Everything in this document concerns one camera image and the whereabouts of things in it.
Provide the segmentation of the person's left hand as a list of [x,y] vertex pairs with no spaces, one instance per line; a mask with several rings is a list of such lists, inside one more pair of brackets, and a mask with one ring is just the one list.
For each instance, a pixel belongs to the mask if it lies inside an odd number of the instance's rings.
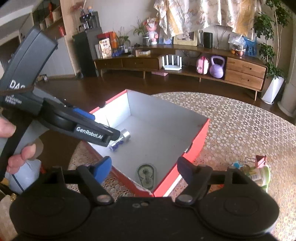
[[22,143],[25,132],[32,122],[31,118],[14,117],[11,121],[1,117],[1,139],[4,147],[1,151],[1,179],[5,173],[15,174],[25,161],[36,154],[36,144]]

